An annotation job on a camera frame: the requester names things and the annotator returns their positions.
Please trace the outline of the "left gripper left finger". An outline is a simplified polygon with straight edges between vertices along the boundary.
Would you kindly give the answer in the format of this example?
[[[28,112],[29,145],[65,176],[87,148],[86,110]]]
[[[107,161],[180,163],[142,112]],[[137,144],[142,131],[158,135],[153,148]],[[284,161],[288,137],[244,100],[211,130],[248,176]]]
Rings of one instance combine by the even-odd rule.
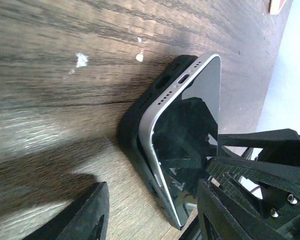
[[[105,240],[108,229],[108,184],[95,182],[53,219],[25,240]]]

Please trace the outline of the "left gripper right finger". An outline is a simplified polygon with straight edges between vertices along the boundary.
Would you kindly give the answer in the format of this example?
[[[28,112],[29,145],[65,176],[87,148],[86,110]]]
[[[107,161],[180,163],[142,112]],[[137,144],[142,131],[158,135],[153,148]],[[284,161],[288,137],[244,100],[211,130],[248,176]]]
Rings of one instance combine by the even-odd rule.
[[[285,239],[204,179],[198,182],[197,210],[203,240]]]

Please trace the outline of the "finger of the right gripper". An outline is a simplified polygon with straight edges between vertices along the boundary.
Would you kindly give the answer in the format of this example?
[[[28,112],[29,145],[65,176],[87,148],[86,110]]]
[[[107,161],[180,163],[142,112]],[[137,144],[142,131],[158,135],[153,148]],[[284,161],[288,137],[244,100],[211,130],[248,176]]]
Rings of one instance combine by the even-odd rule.
[[[247,147],[262,149],[258,160],[227,157],[222,147]],[[220,134],[218,155],[208,161],[206,171],[217,178],[226,172],[253,170],[257,176],[264,173],[300,186],[300,134],[286,128],[279,130]]]

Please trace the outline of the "silver phone black screen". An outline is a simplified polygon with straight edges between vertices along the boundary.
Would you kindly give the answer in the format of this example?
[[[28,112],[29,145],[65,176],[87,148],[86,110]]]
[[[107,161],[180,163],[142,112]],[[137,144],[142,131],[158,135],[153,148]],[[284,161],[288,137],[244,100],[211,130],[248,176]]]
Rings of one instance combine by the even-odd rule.
[[[183,226],[197,205],[198,180],[217,154],[221,58],[204,53],[159,97],[162,105],[151,135],[167,196]]]

